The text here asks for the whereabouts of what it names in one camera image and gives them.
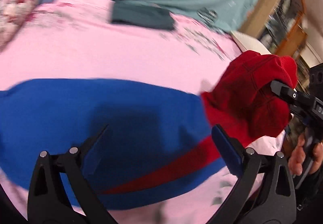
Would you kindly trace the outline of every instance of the red garment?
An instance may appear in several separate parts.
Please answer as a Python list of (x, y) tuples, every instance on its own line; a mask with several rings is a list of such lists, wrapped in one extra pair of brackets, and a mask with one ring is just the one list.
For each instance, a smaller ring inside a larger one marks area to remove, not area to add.
[(220, 124), (244, 147), (264, 135), (276, 137), (290, 120), (289, 106), (276, 97), (270, 82), (296, 86), (296, 63), (291, 57), (246, 51), (233, 60), (212, 92), (204, 92), (211, 126)]
[[(270, 82), (279, 80), (296, 86), (297, 66), (291, 57), (260, 55), (246, 51), (233, 60), (212, 92), (201, 97), (211, 126), (220, 124), (230, 137), (246, 147), (264, 135), (276, 137), (290, 120), (288, 104), (276, 97)], [(146, 176), (103, 194), (117, 194), (152, 188), (193, 173), (220, 157), (211, 138)]]

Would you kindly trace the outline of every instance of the silver screw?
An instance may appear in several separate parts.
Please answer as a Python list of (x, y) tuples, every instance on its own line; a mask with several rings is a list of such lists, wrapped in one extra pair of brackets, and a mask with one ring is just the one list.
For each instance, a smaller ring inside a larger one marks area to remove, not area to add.
[(70, 150), (69, 150), (69, 152), (71, 154), (76, 154), (78, 151), (79, 151), (79, 149), (76, 146), (75, 147), (71, 147)]
[(283, 152), (280, 152), (279, 151), (279, 152), (277, 152), (277, 156), (280, 157), (280, 158), (283, 158), (284, 157), (284, 154), (283, 154)]
[(47, 156), (47, 152), (46, 151), (41, 151), (39, 156), (40, 157), (45, 157), (45, 156)]
[(253, 154), (255, 153), (254, 149), (253, 149), (253, 148), (251, 148), (251, 147), (246, 148), (246, 150), (245, 150), (245, 151), (246, 151), (246, 152), (247, 152), (247, 154), (249, 154), (249, 155), (253, 155)]

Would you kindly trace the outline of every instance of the floral pillow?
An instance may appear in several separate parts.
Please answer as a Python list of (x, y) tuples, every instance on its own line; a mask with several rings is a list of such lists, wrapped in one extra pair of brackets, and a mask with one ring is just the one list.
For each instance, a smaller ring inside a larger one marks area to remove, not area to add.
[(38, 0), (0, 0), (0, 52), (37, 4)]

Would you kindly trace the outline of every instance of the black sleeve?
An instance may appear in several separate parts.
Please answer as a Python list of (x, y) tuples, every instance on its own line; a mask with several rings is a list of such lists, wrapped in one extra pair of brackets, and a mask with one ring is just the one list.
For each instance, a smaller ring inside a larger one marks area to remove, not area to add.
[(316, 196), (323, 180), (323, 167), (305, 178), (301, 187), (295, 190), (297, 209), (301, 210)]

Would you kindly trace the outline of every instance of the human hand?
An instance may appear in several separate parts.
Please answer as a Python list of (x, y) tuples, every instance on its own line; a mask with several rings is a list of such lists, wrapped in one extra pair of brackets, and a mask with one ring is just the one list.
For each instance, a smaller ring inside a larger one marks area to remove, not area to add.
[[(304, 134), (298, 137), (296, 148), (293, 150), (292, 155), (288, 161), (288, 167), (292, 175), (300, 176), (303, 171), (302, 163), (305, 160), (305, 152), (303, 146), (305, 144)], [(314, 162), (309, 171), (309, 174), (314, 174), (322, 165), (323, 161), (323, 145), (318, 143), (313, 149)]]

